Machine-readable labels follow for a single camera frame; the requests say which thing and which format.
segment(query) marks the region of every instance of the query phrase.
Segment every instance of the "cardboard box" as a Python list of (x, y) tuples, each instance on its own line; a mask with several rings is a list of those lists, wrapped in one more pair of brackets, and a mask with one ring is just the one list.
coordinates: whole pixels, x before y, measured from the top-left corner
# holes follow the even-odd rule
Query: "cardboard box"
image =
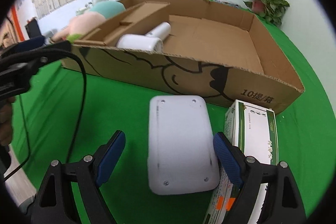
[[(139, 21), (116, 35), (115, 28), (120, 28), (125, 14), (132, 15), (134, 6), (151, 1), (166, 6), (150, 15), (142, 9), (145, 16), (139, 15)], [(224, 107), (240, 99), (276, 113), (304, 91), (293, 66), (253, 13), (204, 0), (120, 2), (127, 11), (73, 45), (73, 53), (89, 74), (171, 94), (199, 95)], [(121, 34), (145, 34), (164, 18), (172, 29), (163, 53), (114, 47)], [(63, 65), (79, 70), (70, 59), (63, 60)]]
[[(278, 135), (275, 113), (267, 108), (236, 100), (225, 115), (224, 134), (244, 155), (254, 156), (260, 163), (278, 164)], [(267, 184), (262, 184), (249, 224), (256, 224), (265, 200)], [(203, 224), (221, 224), (239, 194), (223, 167), (220, 183), (214, 189)]]

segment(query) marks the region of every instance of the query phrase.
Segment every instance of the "green table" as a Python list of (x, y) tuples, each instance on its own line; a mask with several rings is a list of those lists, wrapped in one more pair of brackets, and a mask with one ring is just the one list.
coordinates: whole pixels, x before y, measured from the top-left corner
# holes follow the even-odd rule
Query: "green table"
[[(289, 163), (307, 214), (325, 191), (335, 167), (336, 120), (327, 95), (303, 55), (273, 25), (264, 23), (294, 65), (306, 91), (277, 115), (279, 159)], [(80, 107), (82, 75), (59, 62), (39, 72), (22, 96), (32, 146), (24, 170), (38, 189), (54, 159), (65, 161)], [(119, 224), (202, 223), (210, 192), (177, 196), (151, 193), (147, 182), (148, 106), (163, 92), (88, 75), (86, 105), (71, 157), (77, 161), (106, 143), (115, 130), (126, 134), (126, 147), (101, 192)], [(213, 132), (222, 131), (226, 108), (208, 104)], [(27, 155), (20, 106), (14, 105), (13, 148), (19, 161)], [(89, 223), (74, 184), (83, 223)]]

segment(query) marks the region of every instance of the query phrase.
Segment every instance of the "orange stripe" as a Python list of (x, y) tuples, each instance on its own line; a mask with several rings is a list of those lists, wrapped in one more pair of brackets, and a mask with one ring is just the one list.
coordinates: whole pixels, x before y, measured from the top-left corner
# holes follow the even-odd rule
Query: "orange stripe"
[(226, 204), (226, 210), (229, 211), (232, 207), (232, 204), (234, 203), (234, 201), (236, 200), (236, 198), (229, 198), (229, 201)]
[(19, 20), (17, 19), (17, 14), (16, 14), (16, 10), (15, 10), (15, 7), (14, 5), (10, 8), (11, 12), (12, 12), (12, 15), (13, 15), (13, 20), (14, 20), (14, 26), (16, 28), (16, 32), (19, 36), (19, 40), (20, 41), (24, 41), (24, 37), (23, 37), (23, 34), (22, 34), (22, 31), (21, 31), (21, 27), (20, 27), (20, 24), (19, 24)]
[(217, 202), (216, 210), (220, 210), (223, 206), (224, 197), (220, 196)]

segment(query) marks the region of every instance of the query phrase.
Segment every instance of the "screw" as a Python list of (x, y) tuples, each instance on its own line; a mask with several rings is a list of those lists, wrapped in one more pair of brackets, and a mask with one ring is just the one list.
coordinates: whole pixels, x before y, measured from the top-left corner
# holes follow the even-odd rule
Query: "screw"
[(285, 162), (285, 161), (280, 161), (280, 166), (281, 166), (282, 168), (287, 168), (287, 167), (288, 167), (288, 164), (287, 164), (287, 162)]
[(45, 56), (42, 56), (40, 59), (41, 63), (47, 63), (48, 62), (48, 58)]
[(53, 160), (53, 161), (51, 162), (51, 166), (56, 166), (56, 165), (58, 165), (58, 160)]
[(252, 156), (248, 156), (248, 157), (246, 158), (246, 161), (252, 164), (252, 163), (255, 162), (255, 158), (252, 157)]
[(83, 158), (83, 160), (84, 160), (85, 162), (90, 162), (90, 161), (92, 161), (92, 159), (93, 159), (93, 157), (92, 157), (91, 155), (87, 155), (87, 156), (85, 156), (85, 157)]

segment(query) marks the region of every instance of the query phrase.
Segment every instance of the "human hand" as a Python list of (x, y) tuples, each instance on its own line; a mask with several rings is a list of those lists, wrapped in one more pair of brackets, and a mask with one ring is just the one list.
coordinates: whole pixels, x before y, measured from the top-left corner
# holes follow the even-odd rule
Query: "human hand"
[(0, 144), (2, 146), (9, 145), (13, 139), (12, 103), (15, 97), (8, 98), (6, 104), (0, 109)]

